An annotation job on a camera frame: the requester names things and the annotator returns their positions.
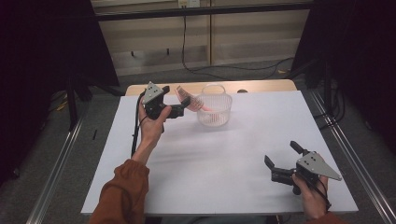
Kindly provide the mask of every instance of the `white table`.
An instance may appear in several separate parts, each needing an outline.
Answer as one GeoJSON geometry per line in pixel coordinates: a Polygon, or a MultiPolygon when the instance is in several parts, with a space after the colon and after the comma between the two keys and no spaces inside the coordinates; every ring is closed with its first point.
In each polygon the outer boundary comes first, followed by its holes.
{"type": "MultiPolygon", "coordinates": [[[[291,140],[320,153],[341,174],[299,91],[231,96],[231,118],[222,127],[205,127],[188,110],[184,117],[166,121],[165,132],[148,160],[148,216],[303,212],[301,196],[294,195],[291,186],[272,182],[264,163],[268,155],[276,167],[294,168],[301,155],[290,147],[291,140]]],[[[120,100],[83,214],[93,212],[102,186],[113,177],[114,168],[130,156],[136,100],[136,96],[120,100]]],[[[170,94],[164,102],[179,103],[170,94]]],[[[331,211],[358,211],[344,180],[330,179],[329,189],[331,211]]]]}

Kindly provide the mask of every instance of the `wooden surface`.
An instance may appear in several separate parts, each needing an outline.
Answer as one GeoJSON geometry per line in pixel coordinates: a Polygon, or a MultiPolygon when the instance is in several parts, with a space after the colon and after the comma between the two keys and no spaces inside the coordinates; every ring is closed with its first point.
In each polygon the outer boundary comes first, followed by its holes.
{"type": "MultiPolygon", "coordinates": [[[[239,90],[248,92],[261,92],[261,91],[297,91],[294,83],[289,79],[276,79],[276,80],[249,80],[249,81],[221,81],[221,82],[189,82],[189,83],[168,83],[156,84],[159,87],[169,86],[170,92],[168,94],[175,94],[175,89],[181,86],[185,91],[191,94],[199,94],[202,88],[210,83],[221,84],[227,93],[237,93],[239,90]]],[[[125,95],[138,95],[145,90],[147,85],[132,85],[128,88],[125,95]]],[[[209,87],[205,89],[206,93],[222,92],[222,88],[209,87]]]]}

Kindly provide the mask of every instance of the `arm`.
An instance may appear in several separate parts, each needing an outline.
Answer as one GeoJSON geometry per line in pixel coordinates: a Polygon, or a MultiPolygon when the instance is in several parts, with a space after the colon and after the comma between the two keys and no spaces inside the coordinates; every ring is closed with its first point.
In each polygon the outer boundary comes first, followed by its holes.
{"type": "Polygon", "coordinates": [[[160,140],[163,123],[170,112],[171,107],[168,106],[156,120],[152,120],[146,118],[140,104],[140,144],[132,158],[117,167],[114,178],[103,186],[90,223],[144,223],[144,201],[149,191],[149,169],[146,164],[160,140]]]}
{"type": "MultiPolygon", "coordinates": [[[[310,189],[303,179],[296,174],[292,178],[302,193],[303,208],[306,217],[305,224],[346,224],[345,221],[341,220],[335,214],[326,211],[326,202],[324,199],[316,191],[310,189]]],[[[319,180],[323,185],[317,183],[317,188],[325,193],[329,188],[329,178],[322,175],[319,180]]]]}

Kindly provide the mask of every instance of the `brown sleeve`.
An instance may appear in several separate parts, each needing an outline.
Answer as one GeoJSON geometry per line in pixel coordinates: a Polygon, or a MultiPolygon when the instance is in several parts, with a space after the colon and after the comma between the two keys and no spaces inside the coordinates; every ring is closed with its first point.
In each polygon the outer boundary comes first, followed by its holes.
{"type": "Polygon", "coordinates": [[[323,217],[315,220],[307,221],[305,224],[347,224],[345,221],[341,220],[334,213],[329,212],[323,217]]]}
{"type": "Polygon", "coordinates": [[[114,174],[102,188],[90,223],[144,223],[149,169],[137,161],[127,160],[114,174]]]}

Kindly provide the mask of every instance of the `pink object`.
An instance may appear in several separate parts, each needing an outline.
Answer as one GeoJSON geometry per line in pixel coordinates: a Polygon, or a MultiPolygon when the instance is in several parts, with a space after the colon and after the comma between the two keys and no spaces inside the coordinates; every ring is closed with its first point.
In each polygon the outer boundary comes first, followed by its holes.
{"type": "Polygon", "coordinates": [[[204,106],[204,102],[203,101],[201,101],[197,97],[195,97],[192,94],[190,94],[187,91],[185,91],[183,88],[181,88],[181,86],[178,86],[175,89],[175,92],[176,92],[177,98],[178,98],[178,100],[180,102],[182,102],[184,99],[186,99],[187,97],[190,96],[191,102],[190,102],[190,105],[187,106],[187,108],[190,111],[197,112],[200,109],[203,109],[204,111],[211,111],[210,108],[207,108],[206,106],[204,106]]]}

